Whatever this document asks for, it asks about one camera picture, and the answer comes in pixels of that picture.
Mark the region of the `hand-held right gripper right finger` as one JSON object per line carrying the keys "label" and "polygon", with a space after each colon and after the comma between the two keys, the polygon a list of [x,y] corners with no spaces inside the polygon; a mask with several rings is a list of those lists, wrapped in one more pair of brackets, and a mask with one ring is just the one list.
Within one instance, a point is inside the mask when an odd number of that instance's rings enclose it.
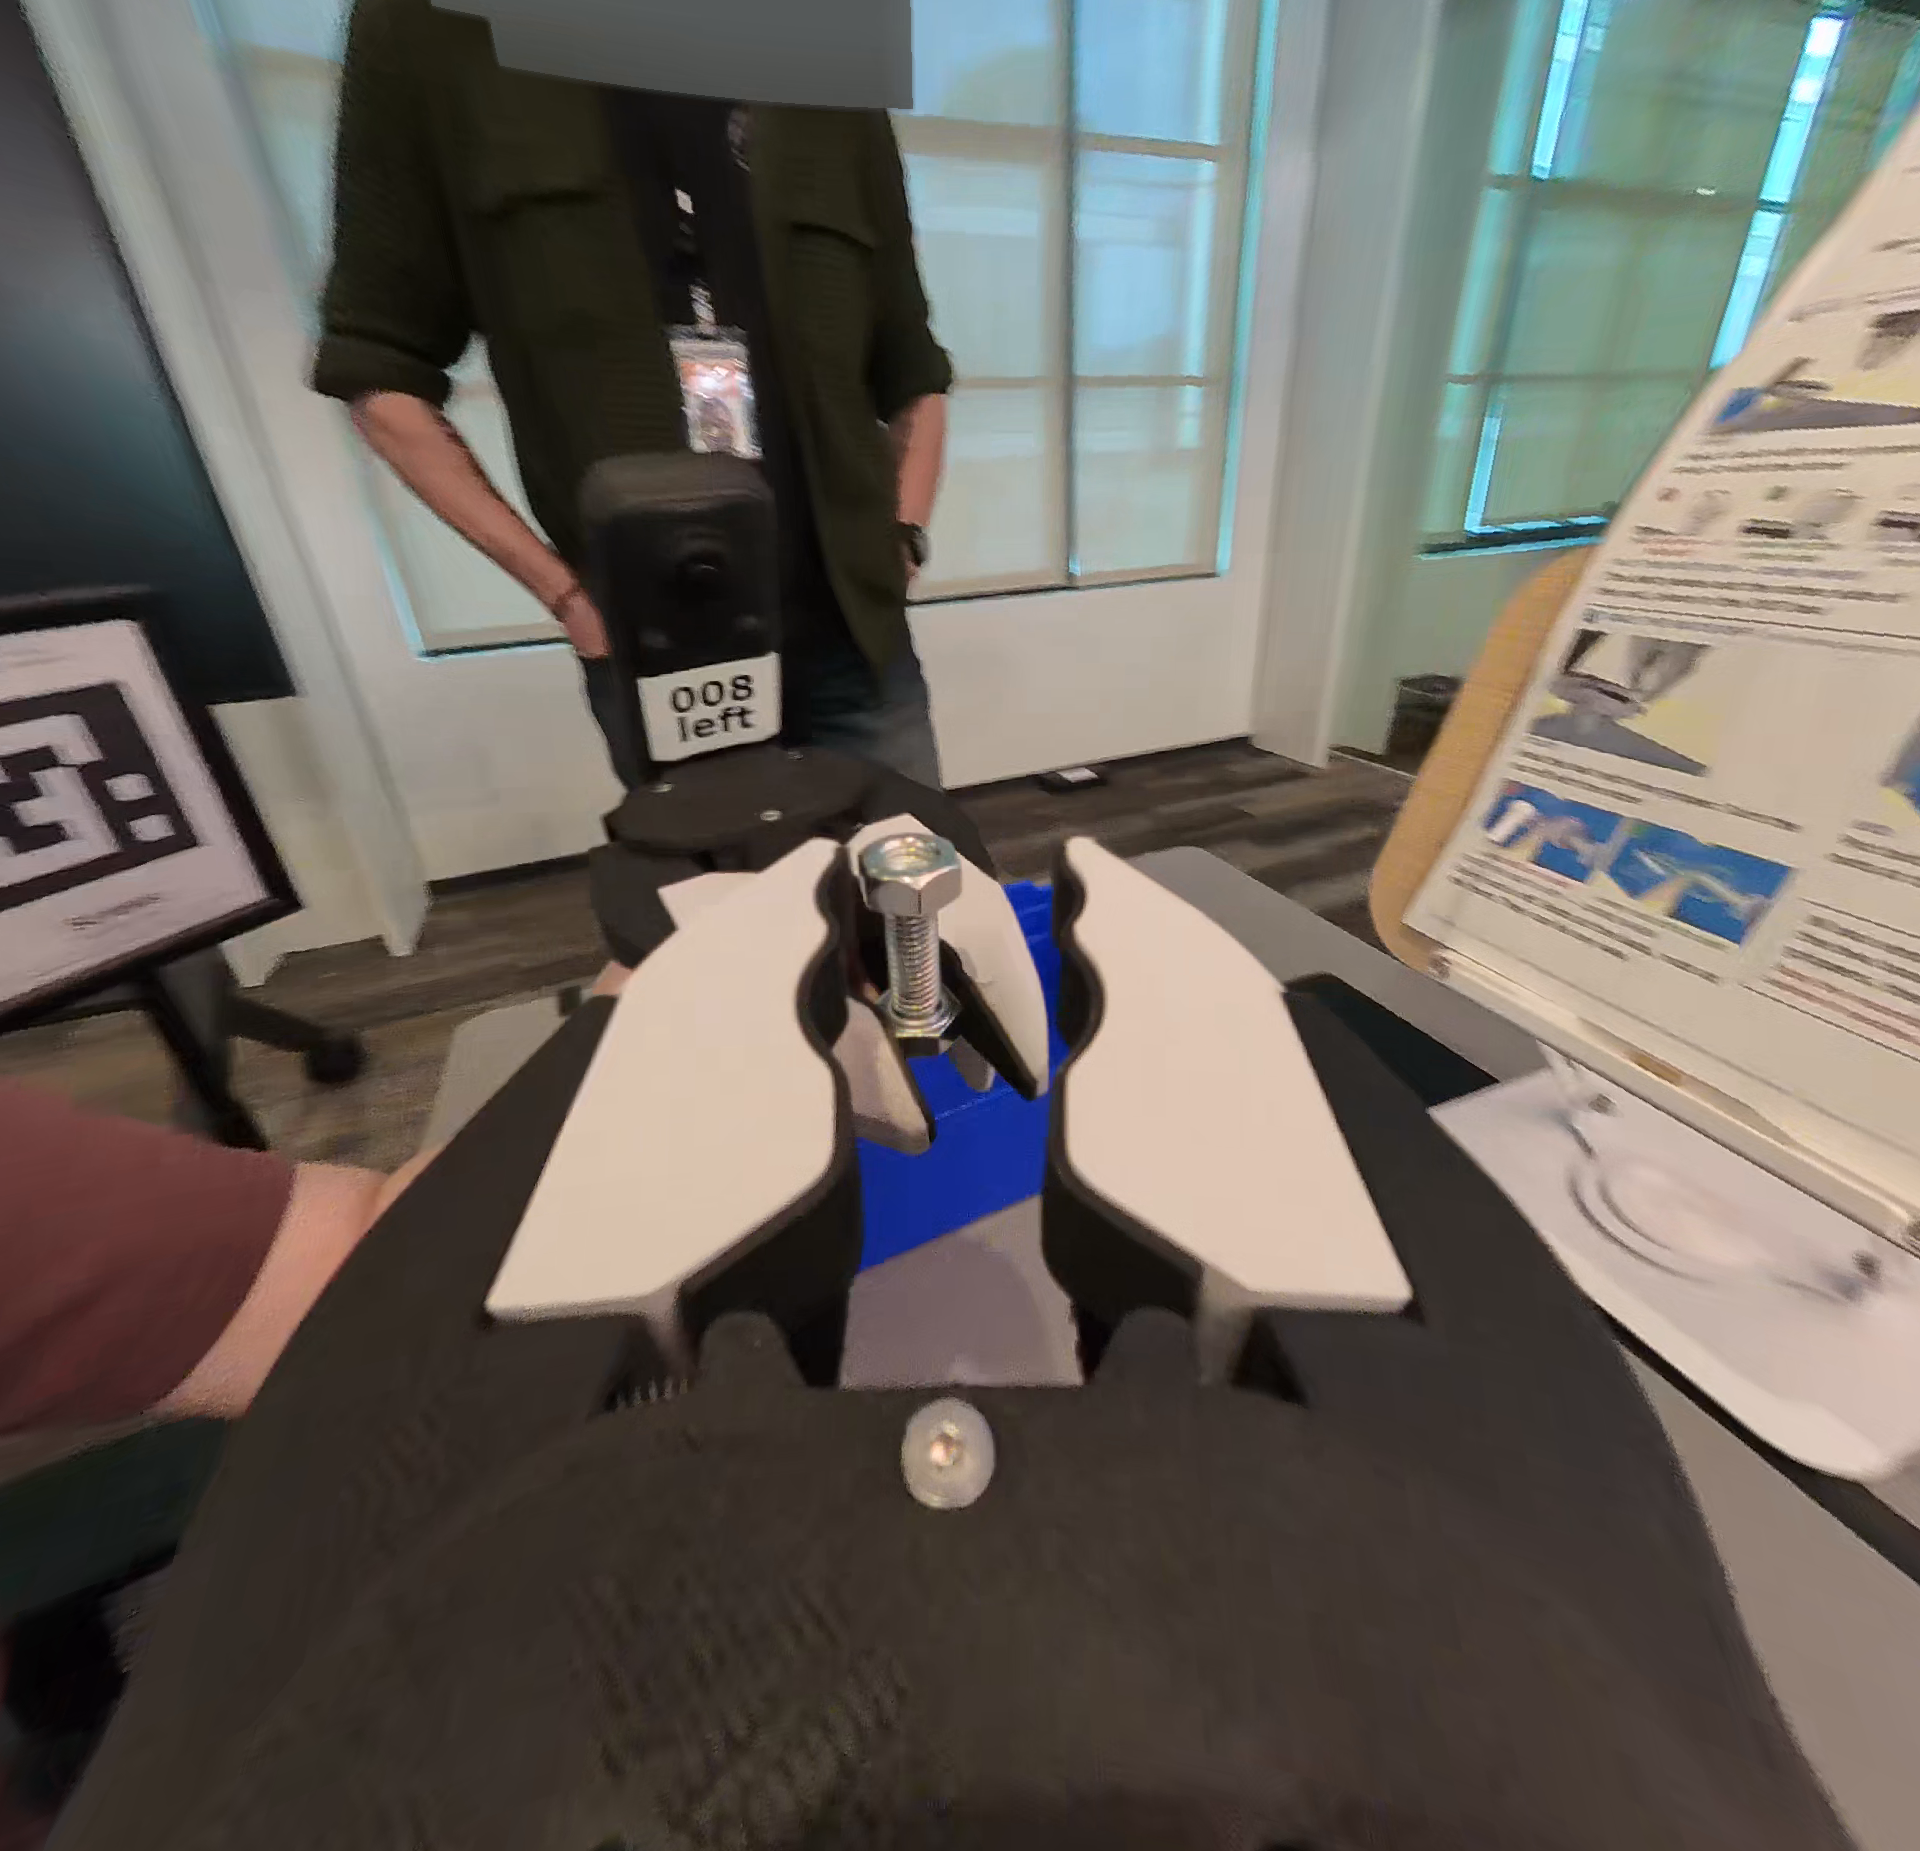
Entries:
{"label": "hand-held right gripper right finger", "polygon": [[1210,916],[1070,838],[1053,864],[1058,1022],[1041,1258],[1090,1381],[1144,1311],[1205,1381],[1274,1311],[1400,1317],[1413,1287],[1283,986]]}

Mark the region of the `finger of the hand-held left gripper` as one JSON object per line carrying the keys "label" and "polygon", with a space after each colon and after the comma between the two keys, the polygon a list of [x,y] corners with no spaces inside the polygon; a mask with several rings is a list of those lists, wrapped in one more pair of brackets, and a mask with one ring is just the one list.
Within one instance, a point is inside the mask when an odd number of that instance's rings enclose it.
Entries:
{"label": "finger of the hand-held left gripper", "polygon": [[825,1150],[824,1058],[845,1078],[852,1128],[925,1150],[931,1126],[875,988],[854,964],[857,896],[848,844],[824,838],[760,872],[670,886],[662,904],[691,946],[655,964],[655,1146]]}
{"label": "finger of the hand-held left gripper", "polygon": [[[855,890],[857,880],[854,854],[857,846],[863,840],[898,830],[919,830],[946,838],[925,828],[923,822],[909,814],[895,814],[859,828],[845,842],[848,866],[852,870]],[[965,856],[953,840],[946,840],[957,850],[960,856]],[[961,964],[956,972],[960,998],[952,998],[957,1014],[953,1028],[940,1050],[921,1052],[919,1048],[900,1046],[895,1038],[893,1042],[905,1058],[933,1056],[946,1052],[948,1048],[961,1046],[963,1066],[970,1072],[970,1084],[975,1084],[982,1074],[999,1074],[1023,1096],[1044,1096],[1046,1028],[1041,1020],[1040,994],[1029,982],[1031,972],[1023,960],[1019,944],[1014,938],[1002,938],[997,942],[992,940],[992,928],[992,922],[982,912],[971,912],[971,948],[961,952]],[[875,940],[880,960],[884,960],[880,928],[869,912],[866,918],[866,930]],[[880,1022],[885,1026],[885,1030],[890,1030],[880,1010],[884,988],[885,978],[881,978],[877,988],[875,1010]]]}

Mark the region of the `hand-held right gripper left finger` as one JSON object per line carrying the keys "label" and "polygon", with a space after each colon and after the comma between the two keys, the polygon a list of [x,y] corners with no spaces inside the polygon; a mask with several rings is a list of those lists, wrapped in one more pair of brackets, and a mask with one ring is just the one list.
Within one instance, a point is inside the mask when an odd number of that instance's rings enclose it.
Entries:
{"label": "hand-held right gripper left finger", "polygon": [[673,1369],[723,1317],[774,1323],[804,1383],[842,1371],[859,1264],[839,936],[848,866],[813,838],[647,956],[486,1295],[500,1323],[618,1317]]}

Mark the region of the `silver hex bolt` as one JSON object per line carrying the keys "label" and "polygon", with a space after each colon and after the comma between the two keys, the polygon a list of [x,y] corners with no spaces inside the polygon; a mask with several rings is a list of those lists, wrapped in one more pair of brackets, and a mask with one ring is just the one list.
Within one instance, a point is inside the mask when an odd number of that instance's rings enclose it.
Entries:
{"label": "silver hex bolt", "polygon": [[[857,852],[875,838],[857,846],[854,868]],[[919,920],[888,920],[868,912],[877,926],[884,962],[884,990],[877,1006],[881,1020],[900,1046],[938,1052],[957,1014],[943,976],[940,930],[943,912]]]}

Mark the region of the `blue plastic parts bin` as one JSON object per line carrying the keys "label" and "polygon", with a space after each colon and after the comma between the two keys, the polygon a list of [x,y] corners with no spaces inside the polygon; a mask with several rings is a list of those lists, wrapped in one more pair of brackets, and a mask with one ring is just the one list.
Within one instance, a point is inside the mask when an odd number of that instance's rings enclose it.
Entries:
{"label": "blue plastic parts bin", "polygon": [[[956,972],[961,952],[971,948],[977,910],[992,924],[992,940],[1019,944],[1046,1028],[1046,1072],[1058,1074],[1066,1046],[1058,1024],[1061,960],[1050,934],[1051,892],[1044,884],[1002,886],[971,856],[961,856],[960,870],[963,892],[938,916],[948,996],[960,998]],[[999,1074],[989,1088],[971,1088],[961,1054],[963,1048],[953,1046],[905,1064],[931,1124],[923,1154],[855,1136],[859,1272],[971,1228],[1041,1188],[1047,1098],[1027,1098]]]}

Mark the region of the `silver hex nut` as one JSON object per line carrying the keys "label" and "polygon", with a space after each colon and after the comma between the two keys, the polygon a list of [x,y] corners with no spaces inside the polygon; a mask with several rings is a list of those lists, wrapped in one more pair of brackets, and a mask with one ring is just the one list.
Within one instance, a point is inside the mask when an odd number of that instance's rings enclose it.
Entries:
{"label": "silver hex nut", "polygon": [[956,904],[965,888],[963,860],[929,832],[891,832],[866,844],[855,856],[861,902],[880,918],[935,918]]}

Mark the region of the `person's left forearm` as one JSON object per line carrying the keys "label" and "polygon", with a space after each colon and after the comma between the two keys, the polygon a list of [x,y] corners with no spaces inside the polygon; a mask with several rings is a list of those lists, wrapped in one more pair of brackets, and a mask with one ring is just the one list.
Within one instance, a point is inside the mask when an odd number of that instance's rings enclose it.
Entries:
{"label": "person's left forearm", "polygon": [[559,1028],[561,1004],[541,998],[497,1006],[451,1032],[419,1152],[395,1172],[297,1166],[286,1212],[237,1311],[145,1419],[229,1421],[245,1413],[301,1321],[383,1212]]}

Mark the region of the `black desk mat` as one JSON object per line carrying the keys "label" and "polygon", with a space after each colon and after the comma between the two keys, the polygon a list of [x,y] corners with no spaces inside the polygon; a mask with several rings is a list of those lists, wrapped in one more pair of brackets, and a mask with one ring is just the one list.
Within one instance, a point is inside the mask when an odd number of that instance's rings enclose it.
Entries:
{"label": "black desk mat", "polygon": [[[1290,996],[1305,996],[1333,1016],[1397,1082],[1407,1086],[1421,1106],[1449,1104],[1494,1086],[1494,1078],[1454,1048],[1423,1034],[1415,1024],[1381,1006],[1332,974],[1311,974],[1287,986]],[[1657,1387],[1680,1395],[1695,1413],[1710,1417],[1804,1497],[1844,1525],[1853,1537],[1892,1563],[1908,1579],[1917,1579],[1915,1521],[1883,1501],[1867,1485],[1823,1475],[1763,1443],[1751,1429],[1680,1375],[1643,1341],[1627,1333],[1613,1317],[1601,1317],[1613,1339],[1638,1369],[1647,1369]]]}

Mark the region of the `black sign stand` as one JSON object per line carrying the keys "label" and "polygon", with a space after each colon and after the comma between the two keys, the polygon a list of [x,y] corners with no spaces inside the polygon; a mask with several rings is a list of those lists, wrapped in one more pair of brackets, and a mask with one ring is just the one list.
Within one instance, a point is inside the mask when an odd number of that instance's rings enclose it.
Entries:
{"label": "black sign stand", "polygon": [[343,1088],[368,1068],[360,1036],[249,996],[218,948],[145,966],[125,982],[125,992],[172,1064],[185,1124],[225,1148],[270,1148],[233,1090],[235,1046],[293,1056],[305,1082],[323,1090]]}

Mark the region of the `large grid window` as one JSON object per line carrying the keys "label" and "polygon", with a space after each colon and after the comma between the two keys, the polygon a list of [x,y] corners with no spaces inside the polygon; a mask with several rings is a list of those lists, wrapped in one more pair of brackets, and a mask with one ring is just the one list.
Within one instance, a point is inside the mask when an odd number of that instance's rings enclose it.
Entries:
{"label": "large grid window", "polygon": [[[1217,568],[1258,0],[913,0],[898,114],[956,372],[925,602]],[[347,0],[195,0],[308,318]],[[425,656],[550,642],[390,474],[370,500]]]}

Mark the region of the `instruction sheet on stand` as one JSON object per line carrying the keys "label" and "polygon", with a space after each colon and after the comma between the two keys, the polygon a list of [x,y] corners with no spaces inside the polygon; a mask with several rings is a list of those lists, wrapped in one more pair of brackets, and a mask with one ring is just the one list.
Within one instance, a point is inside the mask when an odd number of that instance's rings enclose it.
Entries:
{"label": "instruction sheet on stand", "polygon": [[1550,620],[1403,906],[1542,1048],[1438,1110],[1571,1281],[1787,1459],[1917,1445],[1917,140]]}

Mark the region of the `black framed marker sign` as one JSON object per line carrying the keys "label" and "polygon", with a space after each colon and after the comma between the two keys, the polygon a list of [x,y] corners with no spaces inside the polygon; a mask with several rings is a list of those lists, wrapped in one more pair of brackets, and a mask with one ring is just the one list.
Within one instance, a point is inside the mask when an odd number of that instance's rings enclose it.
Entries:
{"label": "black framed marker sign", "polygon": [[30,1024],[301,902],[152,592],[2,606],[2,1018]]}

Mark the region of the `large black screen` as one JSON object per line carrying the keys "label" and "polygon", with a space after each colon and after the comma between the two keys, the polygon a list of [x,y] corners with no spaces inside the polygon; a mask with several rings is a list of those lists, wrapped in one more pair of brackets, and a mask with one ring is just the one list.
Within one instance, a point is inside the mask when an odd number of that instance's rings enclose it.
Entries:
{"label": "large black screen", "polygon": [[2,0],[2,598],[145,590],[208,708],[291,698],[20,0]]}

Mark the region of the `narrow side window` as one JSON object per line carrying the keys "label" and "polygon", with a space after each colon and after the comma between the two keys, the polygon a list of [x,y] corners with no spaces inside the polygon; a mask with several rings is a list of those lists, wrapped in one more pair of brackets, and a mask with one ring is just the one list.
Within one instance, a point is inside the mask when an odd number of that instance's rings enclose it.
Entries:
{"label": "narrow side window", "polygon": [[1915,104],[1915,0],[1489,0],[1500,76],[1418,522],[1592,534]]}

